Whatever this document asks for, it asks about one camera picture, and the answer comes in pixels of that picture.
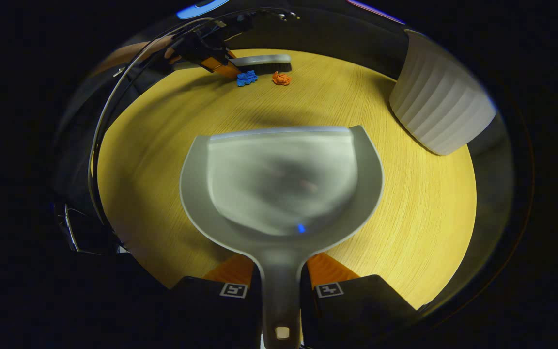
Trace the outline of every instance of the crumpled orange paper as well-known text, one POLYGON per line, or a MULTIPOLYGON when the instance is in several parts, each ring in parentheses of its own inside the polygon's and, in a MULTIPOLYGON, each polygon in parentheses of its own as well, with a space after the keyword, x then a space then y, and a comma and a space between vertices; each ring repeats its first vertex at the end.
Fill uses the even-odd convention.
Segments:
POLYGON ((275 71, 273 74, 273 82, 276 85, 289 85, 291 80, 292 78, 287 74, 279 74, 278 71, 275 71))

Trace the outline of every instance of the brush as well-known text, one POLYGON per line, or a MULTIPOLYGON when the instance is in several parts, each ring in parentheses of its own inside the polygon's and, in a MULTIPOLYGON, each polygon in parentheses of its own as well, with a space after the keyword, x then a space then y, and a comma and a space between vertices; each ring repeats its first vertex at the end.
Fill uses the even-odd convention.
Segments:
POLYGON ((272 74, 275 71, 290 71, 292 70, 292 59, 289 55, 263 55, 263 56, 250 56, 241 58, 230 58, 235 66, 240 71, 255 71, 256 75, 272 74))

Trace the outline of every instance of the black background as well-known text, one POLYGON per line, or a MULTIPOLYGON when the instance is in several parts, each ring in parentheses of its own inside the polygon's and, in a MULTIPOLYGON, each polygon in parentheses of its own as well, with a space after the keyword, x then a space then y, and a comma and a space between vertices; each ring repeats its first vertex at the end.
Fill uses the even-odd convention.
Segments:
MULTIPOLYGON (((535 154, 533 212, 516 253, 482 294, 411 346, 558 345, 558 2, 369 3, 468 66, 498 72, 535 154)), ((0 4, 0 340, 28 314, 48 322, 63 309, 54 305, 52 280, 70 272, 71 255, 53 225, 47 184, 51 137, 67 98, 124 38, 185 5, 0 4)))

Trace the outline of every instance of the table surface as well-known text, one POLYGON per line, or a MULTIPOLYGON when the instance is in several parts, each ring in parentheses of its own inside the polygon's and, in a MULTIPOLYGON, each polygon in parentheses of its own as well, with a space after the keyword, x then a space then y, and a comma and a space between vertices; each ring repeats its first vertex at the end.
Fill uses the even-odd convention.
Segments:
POLYGON ((285 126, 363 125, 381 157, 385 187, 370 221, 328 254, 360 276, 379 274, 415 308, 447 284, 465 255, 476 213, 466 146, 435 155, 390 112, 395 81, 312 53, 289 53, 289 86, 261 75, 237 87, 202 68, 180 69, 141 95, 108 129, 98 165, 106 215, 133 256, 173 287, 233 255, 198 232, 180 203, 182 163, 197 135, 285 126))

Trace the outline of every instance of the white container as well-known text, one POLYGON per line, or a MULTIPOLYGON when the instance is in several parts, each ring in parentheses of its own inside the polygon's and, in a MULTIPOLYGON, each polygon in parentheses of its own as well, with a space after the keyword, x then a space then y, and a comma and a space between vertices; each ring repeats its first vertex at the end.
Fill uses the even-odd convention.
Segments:
POLYGON ((390 106, 423 146, 439 155, 451 154, 488 126, 496 108, 449 52, 421 33, 406 33, 408 53, 390 106))

